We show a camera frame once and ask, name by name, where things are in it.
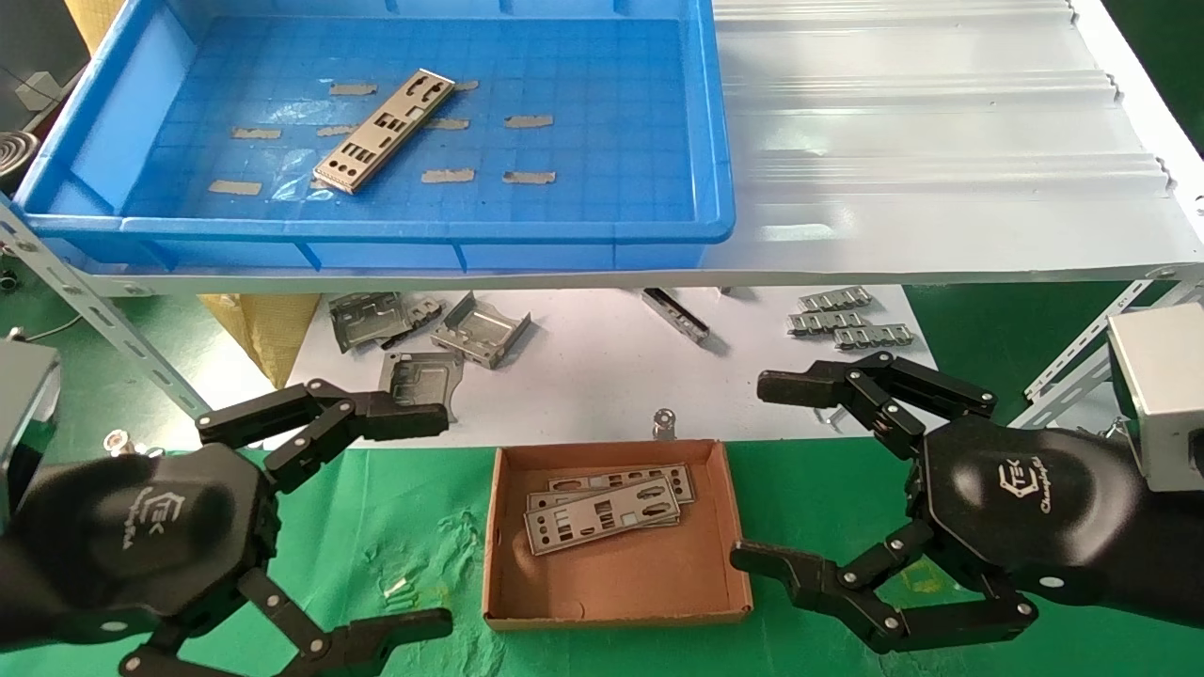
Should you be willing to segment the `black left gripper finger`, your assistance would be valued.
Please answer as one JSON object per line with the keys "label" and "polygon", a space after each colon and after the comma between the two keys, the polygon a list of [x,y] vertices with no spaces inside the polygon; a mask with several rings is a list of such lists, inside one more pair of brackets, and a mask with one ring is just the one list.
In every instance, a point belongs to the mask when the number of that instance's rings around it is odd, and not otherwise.
{"label": "black left gripper finger", "polygon": [[199,441],[230,449],[295,432],[262,467],[275,489],[288,494],[354,441],[438,436],[449,429],[449,413],[444,404],[397,404],[386,392],[347,392],[313,379],[214,410],[195,425]]}

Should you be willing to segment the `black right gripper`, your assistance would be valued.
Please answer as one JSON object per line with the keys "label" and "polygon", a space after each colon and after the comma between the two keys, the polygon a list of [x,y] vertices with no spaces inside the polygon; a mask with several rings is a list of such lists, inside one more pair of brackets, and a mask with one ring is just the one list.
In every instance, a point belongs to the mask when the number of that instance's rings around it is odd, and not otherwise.
{"label": "black right gripper", "polygon": [[[730,552],[734,569],[779,581],[795,608],[842,622],[869,650],[1017,638],[1039,612],[1016,589],[1051,604],[1202,626],[1202,493],[1149,489],[1122,443],[999,426],[985,419],[993,393],[885,351],[818,360],[804,372],[761,372],[757,398],[842,407],[896,458],[917,457],[915,510],[929,523],[898,528],[851,563],[746,540]],[[951,423],[925,437],[907,404]],[[929,544],[936,561],[981,599],[903,608],[878,597],[878,587]]]}

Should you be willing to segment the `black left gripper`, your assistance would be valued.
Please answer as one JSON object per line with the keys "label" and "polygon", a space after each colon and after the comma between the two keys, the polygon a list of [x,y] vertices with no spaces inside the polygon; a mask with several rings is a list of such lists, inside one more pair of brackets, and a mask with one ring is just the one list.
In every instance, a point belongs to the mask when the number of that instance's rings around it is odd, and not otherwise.
{"label": "black left gripper", "polygon": [[452,634],[445,608],[320,630],[264,571],[279,529],[270,481],[219,443],[40,469],[2,534],[2,648],[159,626],[120,676],[230,676],[178,652],[249,601],[297,650],[279,676],[378,676],[396,648]]}

